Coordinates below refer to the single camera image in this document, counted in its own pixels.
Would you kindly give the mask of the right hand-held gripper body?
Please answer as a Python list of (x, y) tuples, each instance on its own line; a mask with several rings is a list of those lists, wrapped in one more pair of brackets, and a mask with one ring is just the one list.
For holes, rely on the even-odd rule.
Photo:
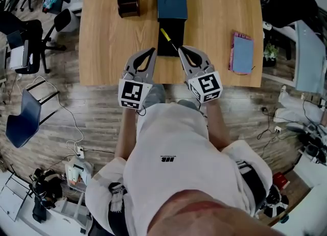
[(188, 89), (200, 103), (206, 103), (220, 97), (223, 86), (217, 70), (210, 63), (202, 68), (194, 67), (193, 74), (186, 74)]

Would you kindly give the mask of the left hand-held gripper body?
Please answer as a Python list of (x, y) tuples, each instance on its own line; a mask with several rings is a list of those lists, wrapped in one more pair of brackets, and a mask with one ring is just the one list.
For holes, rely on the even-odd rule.
[(124, 72), (119, 79), (119, 105), (130, 109), (142, 109), (152, 86), (151, 83), (146, 83), (145, 79)]

